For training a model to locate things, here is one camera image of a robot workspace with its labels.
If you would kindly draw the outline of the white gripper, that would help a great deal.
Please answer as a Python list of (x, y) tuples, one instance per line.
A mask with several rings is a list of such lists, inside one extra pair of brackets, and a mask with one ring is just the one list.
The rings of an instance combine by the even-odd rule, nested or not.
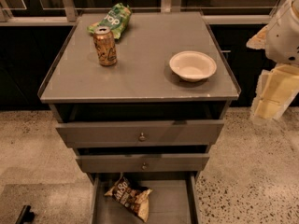
[(266, 57), (278, 63), (270, 71), (261, 72), (251, 116), (279, 119), (299, 92), (299, 0), (286, 0), (268, 26), (250, 38), (246, 46), (265, 49)]

